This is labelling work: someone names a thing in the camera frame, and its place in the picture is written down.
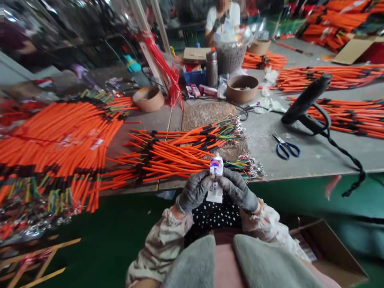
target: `bottle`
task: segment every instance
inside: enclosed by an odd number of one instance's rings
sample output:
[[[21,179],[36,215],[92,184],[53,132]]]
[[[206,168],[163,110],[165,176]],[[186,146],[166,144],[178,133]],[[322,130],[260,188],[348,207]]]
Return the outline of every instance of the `bottle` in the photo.
[[[207,80],[208,86],[217,88],[217,53],[216,51],[210,51],[207,53]]]
[[[141,70],[141,65],[138,64],[130,55],[124,55],[125,60],[127,60],[127,68],[129,72],[133,75],[133,80],[138,84],[140,88],[149,87],[151,83],[143,71]]]

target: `brown bowl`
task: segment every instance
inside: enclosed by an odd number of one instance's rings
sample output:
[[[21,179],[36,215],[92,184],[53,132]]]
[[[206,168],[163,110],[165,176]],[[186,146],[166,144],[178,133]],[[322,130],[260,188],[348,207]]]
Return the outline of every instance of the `brown bowl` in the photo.
[[[234,76],[228,80],[227,99],[237,104],[252,101],[256,97],[259,81],[249,75]]]
[[[133,95],[132,101],[141,111],[149,113],[164,105],[164,96],[158,87],[144,87]]]
[[[247,52],[263,56],[267,54],[270,44],[271,40],[255,40],[248,47]]]

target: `gloved hand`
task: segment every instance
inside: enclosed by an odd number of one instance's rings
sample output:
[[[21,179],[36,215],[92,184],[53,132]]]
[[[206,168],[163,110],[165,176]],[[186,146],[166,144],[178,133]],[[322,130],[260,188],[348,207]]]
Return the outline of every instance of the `gloved hand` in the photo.
[[[224,168],[223,176],[218,177],[216,180],[237,206],[249,213],[257,210],[258,198],[249,190],[239,172]]]
[[[214,32],[216,32],[218,30],[218,28],[220,27],[221,22],[222,22],[221,20],[222,20],[222,18],[216,18],[215,23],[213,24],[213,29],[212,29]]]
[[[208,169],[189,176],[183,192],[176,198],[177,209],[184,215],[191,213],[203,202],[212,183]]]

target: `black power cord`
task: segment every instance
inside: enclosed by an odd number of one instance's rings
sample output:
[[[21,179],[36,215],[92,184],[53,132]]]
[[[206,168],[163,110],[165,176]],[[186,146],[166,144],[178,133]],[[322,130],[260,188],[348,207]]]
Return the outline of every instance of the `black power cord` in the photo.
[[[349,154],[349,152],[347,150],[341,148],[340,146],[338,146],[338,144],[336,144],[336,142],[331,138],[329,128],[326,131],[327,132],[322,132],[320,134],[322,136],[324,136],[325,138],[327,138],[328,142],[332,146],[336,147],[340,152],[342,152],[342,154],[348,156],[352,160],[353,164],[355,164],[359,170],[359,179],[352,184],[351,188],[349,188],[346,192],[344,192],[342,194],[342,196],[346,198],[346,197],[349,197],[354,190],[356,190],[357,188],[360,187],[362,182],[364,182],[364,180],[366,179],[367,175],[366,175],[364,168],[363,168],[362,164],[360,163],[360,161],[357,160],[356,158],[354,158],[351,154]]]

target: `wire bundle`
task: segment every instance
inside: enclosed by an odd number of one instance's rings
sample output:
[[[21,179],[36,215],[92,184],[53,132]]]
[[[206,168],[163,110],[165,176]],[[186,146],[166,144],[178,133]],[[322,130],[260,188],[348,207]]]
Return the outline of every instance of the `wire bundle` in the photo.
[[[106,150],[130,97],[84,91],[50,104],[0,142],[0,239],[98,208]]]
[[[270,51],[266,55],[260,56],[254,53],[246,52],[243,68],[262,69],[272,67],[272,69],[280,70],[287,64],[287,58],[285,56],[274,54]]]
[[[337,11],[332,11],[330,8],[319,5],[306,21],[308,23],[342,28],[345,32],[351,32],[363,24],[368,16],[369,13],[340,14]]]
[[[288,97],[291,105],[296,97]],[[367,101],[349,101],[334,99],[318,99],[317,103],[326,110],[331,118],[330,128],[336,131],[384,139],[384,99]],[[307,113],[313,118],[323,121],[320,112],[310,107]]]
[[[0,126],[9,127],[15,121],[26,120],[45,106],[43,102],[31,100],[18,104],[7,99],[0,105]]]
[[[338,53],[350,41],[348,33],[366,22],[372,0],[330,0],[319,5],[296,34],[307,42]]]
[[[183,96],[178,84],[179,70],[175,69],[173,64],[172,67],[168,66],[150,32],[147,32],[143,39],[152,55],[153,60],[156,62],[161,74],[164,76],[164,81],[167,81],[168,83],[166,86],[168,88],[167,102],[169,106],[173,108],[176,102],[179,101],[181,109],[184,111]]]
[[[298,38],[315,43],[319,46],[338,53],[349,42],[350,38],[342,28],[304,23],[296,34]]]
[[[375,1],[376,5],[371,9],[371,13],[384,13],[384,0]]]
[[[323,73],[332,74],[328,89],[353,89],[384,75],[384,64],[364,66],[297,67],[280,71],[276,86],[284,92],[299,92]]]
[[[103,177],[112,179],[103,181],[98,191],[119,189],[173,176],[187,178],[193,173],[208,169],[212,153],[227,141],[244,138],[238,116],[188,132],[131,129],[129,136],[130,141],[126,146],[136,148],[136,151],[109,159],[124,168],[105,173]],[[260,179],[264,175],[262,165],[249,154],[235,161],[227,160],[225,166],[239,171],[246,180]]]

